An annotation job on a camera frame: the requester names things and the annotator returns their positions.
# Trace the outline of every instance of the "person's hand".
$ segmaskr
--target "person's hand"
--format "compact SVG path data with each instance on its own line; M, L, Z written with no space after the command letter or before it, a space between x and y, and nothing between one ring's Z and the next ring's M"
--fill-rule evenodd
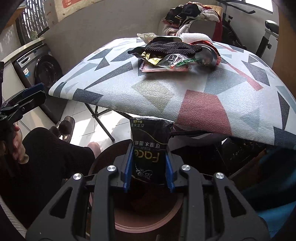
M14 160L22 163L26 153L26 149L22 144L22 132L19 126L15 123L15 137L13 139L13 153L12 157Z

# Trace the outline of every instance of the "washing machine door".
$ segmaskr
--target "washing machine door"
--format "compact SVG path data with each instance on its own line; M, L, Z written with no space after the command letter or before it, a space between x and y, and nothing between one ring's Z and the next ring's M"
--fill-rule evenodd
M63 76L63 73L54 57L44 55L37 61L34 75L35 84L43 83L48 93L48 90Z

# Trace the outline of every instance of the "table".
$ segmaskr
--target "table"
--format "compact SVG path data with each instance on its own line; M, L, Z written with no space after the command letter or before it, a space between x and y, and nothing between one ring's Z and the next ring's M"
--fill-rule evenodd
M296 149L295 98L253 53L215 42L222 62L214 70L193 66L189 72L145 74L139 71L142 60L127 53L143 45L139 38L108 43L57 81L49 94Z

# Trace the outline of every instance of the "metal bolt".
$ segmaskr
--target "metal bolt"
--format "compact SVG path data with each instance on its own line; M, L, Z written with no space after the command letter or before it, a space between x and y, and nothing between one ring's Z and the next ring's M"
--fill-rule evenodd
M218 179L223 179L223 178L224 178L224 174L221 173L221 172L217 172L215 176L216 176L216 178L218 178Z
M76 173L73 175L74 180L79 180L80 178L82 178L82 175L80 173Z
M110 166L107 167L107 170L110 171L110 172L114 172L116 170L116 166L110 165Z
M182 168L183 171L189 171L190 170L190 166L186 165L186 164L182 165L181 168Z

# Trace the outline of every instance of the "white cabinet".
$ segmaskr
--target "white cabinet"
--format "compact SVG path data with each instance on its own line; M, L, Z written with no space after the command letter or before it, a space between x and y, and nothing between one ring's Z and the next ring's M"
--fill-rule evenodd
M25 87L15 72L14 67L10 63L4 68L3 72L2 97L4 100L7 100L23 89L25 89ZM47 117L46 114L44 114L40 107L24 114L21 122L20 129L23 136L36 127L45 127L46 129L49 129L54 126L54 123Z

